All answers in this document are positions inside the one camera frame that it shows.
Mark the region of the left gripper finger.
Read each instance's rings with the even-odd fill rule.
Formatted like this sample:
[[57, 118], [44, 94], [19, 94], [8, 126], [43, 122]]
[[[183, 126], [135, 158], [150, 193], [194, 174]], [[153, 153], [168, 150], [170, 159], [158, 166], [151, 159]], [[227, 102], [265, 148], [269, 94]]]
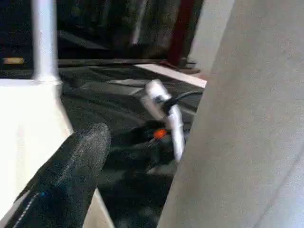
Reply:
[[111, 145], [105, 123], [72, 133], [4, 216], [6, 228], [81, 228]]

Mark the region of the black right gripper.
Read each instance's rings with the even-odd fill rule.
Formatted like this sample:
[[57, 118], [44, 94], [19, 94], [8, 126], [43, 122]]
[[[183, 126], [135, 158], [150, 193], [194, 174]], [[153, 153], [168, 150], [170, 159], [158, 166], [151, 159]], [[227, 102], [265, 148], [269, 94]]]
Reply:
[[133, 128], [133, 153], [150, 154], [153, 151], [160, 154], [172, 154], [172, 137], [165, 123], [148, 120]]

